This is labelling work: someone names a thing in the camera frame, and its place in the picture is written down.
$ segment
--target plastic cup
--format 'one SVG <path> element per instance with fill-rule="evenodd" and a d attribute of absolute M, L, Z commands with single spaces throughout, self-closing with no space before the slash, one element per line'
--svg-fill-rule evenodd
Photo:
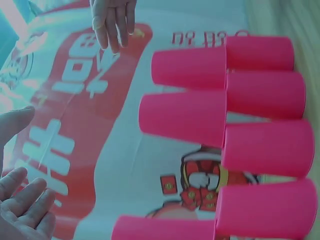
<path fill-rule="evenodd" d="M 155 84 L 189 89 L 226 86 L 226 47 L 157 51 L 151 61 Z"/>
<path fill-rule="evenodd" d="M 228 124 L 221 164 L 229 171 L 304 178 L 315 140 L 307 120 Z"/>
<path fill-rule="evenodd" d="M 213 240 L 214 220 L 121 216 L 111 240 Z"/>
<path fill-rule="evenodd" d="M 247 238 L 304 239 L 318 210 L 310 179 L 225 186 L 219 191 L 216 234 Z"/>
<path fill-rule="evenodd" d="M 281 36 L 228 36 L 227 68 L 237 70 L 294 69 L 295 53 L 291 40 Z"/>
<path fill-rule="evenodd" d="M 143 133 L 221 148 L 226 100 L 224 90 L 145 95 L 139 126 Z"/>
<path fill-rule="evenodd" d="M 270 119 L 301 119 L 306 86 L 300 73 L 248 71 L 227 75 L 227 109 Z"/>

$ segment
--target stacked cups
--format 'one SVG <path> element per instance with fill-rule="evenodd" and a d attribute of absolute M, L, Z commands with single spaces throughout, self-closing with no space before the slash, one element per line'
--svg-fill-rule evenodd
<path fill-rule="evenodd" d="M 304 238 L 318 209 L 315 186 L 306 178 L 315 141 L 302 119 L 304 79 L 293 67 L 287 37 L 232 36 L 221 47 L 156 52 L 154 83 L 187 90 L 145 95 L 139 109 L 144 133 L 222 148 L 221 165 L 230 171 L 297 180 L 223 187 L 212 221 L 120 218 L 112 239 Z M 227 124 L 228 111 L 270 121 Z"/>

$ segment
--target human hand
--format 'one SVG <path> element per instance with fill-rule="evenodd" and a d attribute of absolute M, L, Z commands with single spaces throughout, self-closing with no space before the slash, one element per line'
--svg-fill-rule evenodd
<path fill-rule="evenodd" d="M 33 107 L 0 115 L 0 174 L 5 144 L 27 127 L 34 115 Z M 1 240 L 49 240 L 54 232 L 55 216 L 48 211 L 55 201 L 55 193 L 44 192 L 45 180 L 37 178 L 12 196 L 26 176 L 27 170 L 20 167 L 0 179 Z"/>
<path fill-rule="evenodd" d="M 35 116 L 35 109 L 24 109 L 0 114 L 0 176 L 3 170 L 4 147 L 12 137 L 25 129 Z"/>
<path fill-rule="evenodd" d="M 54 233 L 56 218 L 48 211 L 56 196 L 45 190 L 45 180 L 37 178 L 12 196 L 26 176 L 27 170 L 19 167 L 0 179 L 1 240 L 50 240 Z"/>
<path fill-rule="evenodd" d="M 102 49 L 110 45 L 113 54 L 120 51 L 117 27 L 122 47 L 128 46 L 128 34 L 135 31 L 136 4 L 137 0 L 90 0 L 92 28 Z"/>

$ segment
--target cartoon illustration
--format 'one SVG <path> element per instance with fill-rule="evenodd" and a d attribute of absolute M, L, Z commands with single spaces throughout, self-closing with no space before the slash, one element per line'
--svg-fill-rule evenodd
<path fill-rule="evenodd" d="M 212 213 L 217 207 L 219 190 L 227 185 L 258 184 L 259 177 L 245 172 L 231 172 L 221 166 L 222 151 L 202 146 L 181 158 L 180 184 L 175 175 L 160 176 L 162 193 L 175 200 L 166 201 L 162 207 L 148 213 L 147 218 L 201 219 L 201 212 Z M 219 236 L 218 240 L 249 240 L 233 236 Z"/>
<path fill-rule="evenodd" d="M 189 210 L 216 211 L 218 193 L 226 185 L 256 184 L 250 173 L 229 172 L 221 166 L 221 150 L 203 146 L 181 160 L 180 194 L 182 205 Z"/>

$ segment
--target red printed design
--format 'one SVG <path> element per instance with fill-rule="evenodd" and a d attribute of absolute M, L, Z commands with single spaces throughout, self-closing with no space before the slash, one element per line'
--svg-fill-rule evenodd
<path fill-rule="evenodd" d="M 175 175 L 161 176 L 160 181 L 162 186 L 162 193 L 164 195 L 176 194 L 178 192 Z"/>
<path fill-rule="evenodd" d="M 29 182 L 44 178 L 57 192 L 56 238 L 73 239 L 95 206 L 95 166 L 151 38 L 150 27 L 137 24 L 129 47 L 114 57 L 99 50 L 91 29 L 71 34 L 31 100 L 36 114 L 18 135 L 10 165 L 26 167 Z"/>

